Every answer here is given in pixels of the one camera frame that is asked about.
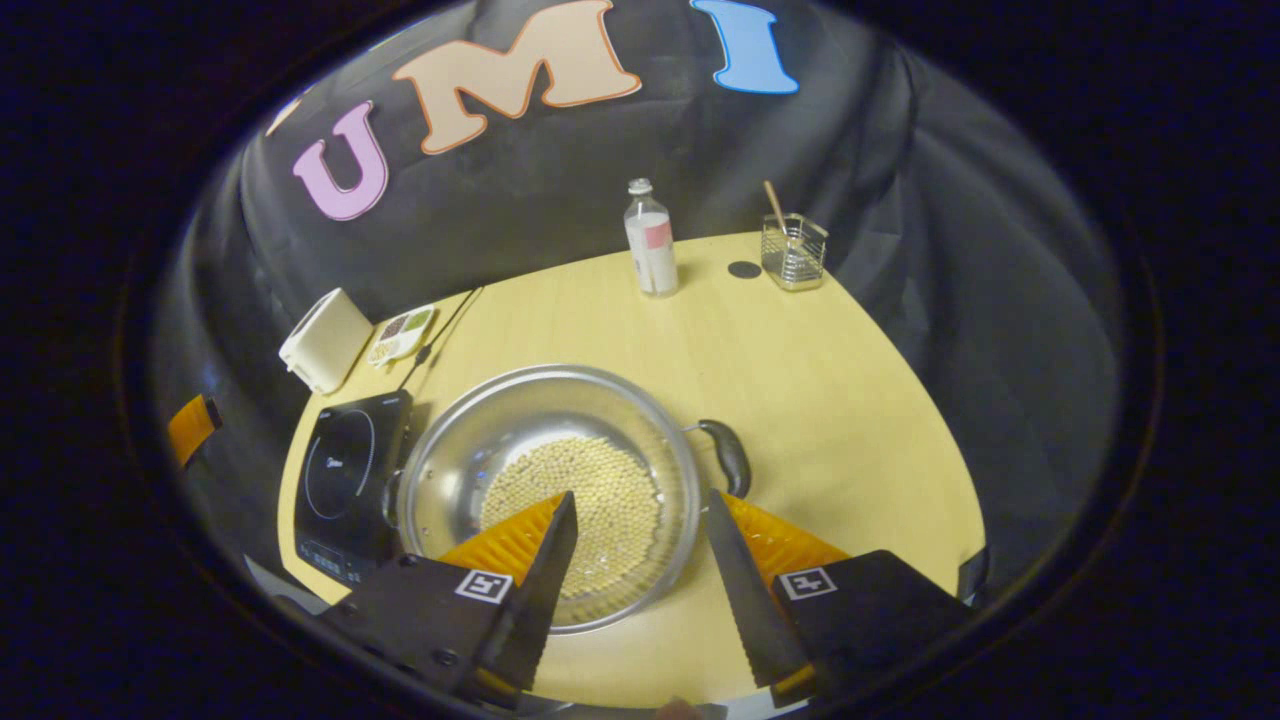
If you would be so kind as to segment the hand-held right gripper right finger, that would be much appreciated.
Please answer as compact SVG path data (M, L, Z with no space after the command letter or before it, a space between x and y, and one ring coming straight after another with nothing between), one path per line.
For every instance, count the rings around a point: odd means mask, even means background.
M719 491L707 536L753 679L778 706L861 691L973 614L887 550L846 553Z

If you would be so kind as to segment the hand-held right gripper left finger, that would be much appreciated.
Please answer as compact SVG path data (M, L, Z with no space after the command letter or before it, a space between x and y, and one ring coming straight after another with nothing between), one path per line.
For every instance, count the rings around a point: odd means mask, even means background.
M439 559L402 553L320 620L378 667L462 701L530 691L579 538L572 492Z

